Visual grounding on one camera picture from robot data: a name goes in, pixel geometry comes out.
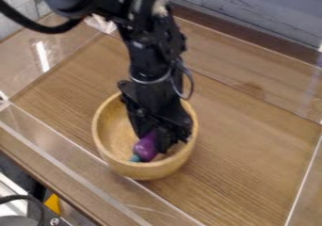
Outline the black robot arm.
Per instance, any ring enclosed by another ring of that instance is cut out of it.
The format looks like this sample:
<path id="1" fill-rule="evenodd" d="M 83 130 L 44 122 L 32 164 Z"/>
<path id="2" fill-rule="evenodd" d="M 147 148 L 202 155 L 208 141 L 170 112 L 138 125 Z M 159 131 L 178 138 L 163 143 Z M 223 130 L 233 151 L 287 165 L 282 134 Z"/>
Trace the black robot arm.
<path id="1" fill-rule="evenodd" d="M 171 0 L 44 0 L 67 18 L 56 26 L 36 23 L 4 0 L 0 13 L 32 31 L 60 34 L 96 14 L 118 27 L 130 55 L 130 78 L 118 82 L 130 122 L 139 139 L 150 140 L 160 153 L 187 141 L 192 119 L 183 109 L 186 35 L 176 24 Z"/>

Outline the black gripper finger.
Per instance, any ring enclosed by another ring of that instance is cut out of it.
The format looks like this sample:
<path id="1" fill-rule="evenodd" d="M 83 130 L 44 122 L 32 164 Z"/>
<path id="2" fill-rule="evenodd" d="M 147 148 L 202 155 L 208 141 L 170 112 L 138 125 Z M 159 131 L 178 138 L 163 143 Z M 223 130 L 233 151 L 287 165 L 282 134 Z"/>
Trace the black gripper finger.
<path id="1" fill-rule="evenodd" d="M 152 116 L 140 108 L 128 112 L 128 118 L 138 138 L 143 138 L 155 128 Z"/>
<path id="2" fill-rule="evenodd" d="M 158 127 L 156 135 L 158 151 L 160 153 L 166 153 L 179 141 L 186 142 L 188 138 L 188 132 L 182 128 Z"/>

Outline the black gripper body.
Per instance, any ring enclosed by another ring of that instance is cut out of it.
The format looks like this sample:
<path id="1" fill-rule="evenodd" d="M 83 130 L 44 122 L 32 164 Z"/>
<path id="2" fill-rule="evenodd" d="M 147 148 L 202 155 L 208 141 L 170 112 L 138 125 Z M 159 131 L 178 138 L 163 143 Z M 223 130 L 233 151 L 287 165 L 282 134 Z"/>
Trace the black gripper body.
<path id="1" fill-rule="evenodd" d="M 176 93 L 176 90 L 183 91 L 180 75 L 174 75 L 156 84 L 120 80 L 118 88 L 127 112 L 142 108 L 152 116 L 155 128 L 182 128 L 188 132 L 188 136 L 191 135 L 192 119 L 183 109 L 182 98 Z"/>

